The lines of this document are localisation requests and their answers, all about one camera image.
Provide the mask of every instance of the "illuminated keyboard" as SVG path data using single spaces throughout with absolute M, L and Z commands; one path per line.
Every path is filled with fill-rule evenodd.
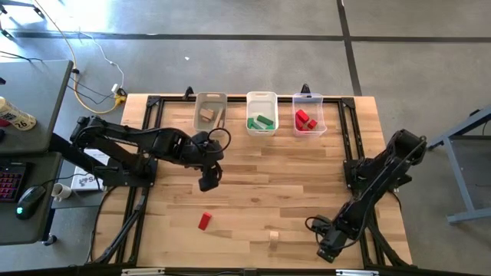
M 24 192 L 28 164 L 0 164 L 0 202 L 17 202 Z

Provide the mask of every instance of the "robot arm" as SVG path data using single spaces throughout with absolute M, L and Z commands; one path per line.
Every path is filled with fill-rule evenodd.
M 334 219 L 321 215 L 307 227 L 322 236 L 317 254 L 333 262 L 343 248 L 353 245 L 364 233 L 373 215 L 375 204 L 385 192 L 409 181 L 406 172 L 419 164 L 426 152 L 426 137 L 417 137 L 407 130 L 397 131 L 386 150 L 375 158 L 361 159 L 344 166 L 346 182 L 353 196 Z
M 99 149 L 118 163 L 118 166 L 108 164 L 109 167 L 93 169 L 103 180 L 110 179 L 118 171 L 145 178 L 152 173 L 151 159 L 200 169 L 203 177 L 199 187 L 203 192 L 216 188 L 222 178 L 218 161 L 223 159 L 224 149 L 218 141 L 210 140 L 206 132 L 191 137 L 175 128 L 138 130 L 94 116 L 78 119 L 70 141 L 79 149 Z M 137 146 L 139 151 L 129 153 L 117 143 Z

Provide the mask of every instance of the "white mug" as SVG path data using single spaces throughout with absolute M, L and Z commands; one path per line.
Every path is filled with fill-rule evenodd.
M 55 183 L 53 186 L 53 191 L 51 192 L 51 196 L 54 197 L 54 200 L 60 202 L 63 199 L 66 199 L 71 194 L 71 189 L 68 186 L 65 186 L 61 183 Z

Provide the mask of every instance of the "white plastic bin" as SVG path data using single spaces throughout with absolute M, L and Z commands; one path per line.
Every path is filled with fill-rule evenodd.
M 295 94 L 292 98 L 293 112 L 293 133 L 295 136 L 320 136 L 328 128 L 324 123 L 324 111 L 322 110 L 323 96 L 320 94 Z M 317 121 L 317 126 L 313 130 L 300 131 L 295 125 L 295 115 L 297 111 L 303 110 L 309 119 Z
M 245 118 L 245 128 L 250 136 L 273 136 L 279 125 L 278 119 L 278 96 L 275 92 L 269 91 L 252 91 L 247 93 L 247 112 Z M 274 121 L 273 130 L 256 130 L 247 127 L 247 119 L 254 118 L 254 121 L 261 127 L 265 128 L 264 123 L 257 121 L 257 117 L 264 117 Z
M 213 119 L 209 122 L 205 122 L 204 120 L 201 120 L 201 116 L 199 115 L 199 111 L 202 109 L 210 109 L 213 110 Z M 226 111 L 227 111 L 227 95 L 224 93 L 198 93 L 196 95 L 196 105 L 195 105 L 195 110 L 194 110 L 194 129 L 196 131 L 206 131 L 209 132 L 210 130 L 213 129 L 213 125 L 215 124 L 216 121 L 216 116 L 218 115 L 218 112 L 220 108 L 223 108 L 222 116 L 220 116 L 220 119 L 223 120 L 223 128 L 225 128 L 225 123 L 226 123 Z

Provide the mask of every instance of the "gray floor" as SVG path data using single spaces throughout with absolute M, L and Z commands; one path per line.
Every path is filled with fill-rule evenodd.
M 344 4 L 352 35 L 490 35 L 488 1 L 344 0 Z M 117 33 L 341 35 L 334 0 L 72 0 L 51 2 L 46 8 L 65 31 L 76 31 L 80 25 L 82 31 Z M 10 15 L 15 21 L 2 16 L 4 28 L 54 30 L 37 15 L 21 9 L 13 8 Z M 113 83 L 120 82 L 119 72 L 102 59 L 90 40 L 71 39 L 71 43 L 83 73 L 82 83 L 108 93 Z M 353 94 L 343 42 L 100 43 L 125 71 L 125 88 L 130 93 L 182 93 L 191 85 L 196 91 L 292 94 L 307 82 L 321 94 Z M 435 137 L 475 109 L 491 104 L 490 46 L 354 43 L 361 91 L 376 97 L 386 140 L 401 128 Z M 19 38 L 13 43 L 0 38 L 0 50 L 43 59 L 71 59 L 61 39 Z M 103 110 L 110 104 L 95 108 Z M 104 118 L 118 122 L 121 112 L 119 108 Z M 55 131 L 68 136 L 77 117 L 89 114 L 68 90 Z M 445 152 L 436 149 L 428 153 L 410 174 L 414 180 L 401 188 L 400 197 L 414 264 L 491 274 L 491 218 L 447 224 L 445 216 L 462 212 L 464 205 Z M 491 198 L 491 188 L 480 188 L 479 193 L 484 199 Z M 0 271 L 82 264 L 94 216 L 94 209 L 61 210 L 53 226 L 61 242 L 49 248 L 39 244 L 0 247 Z

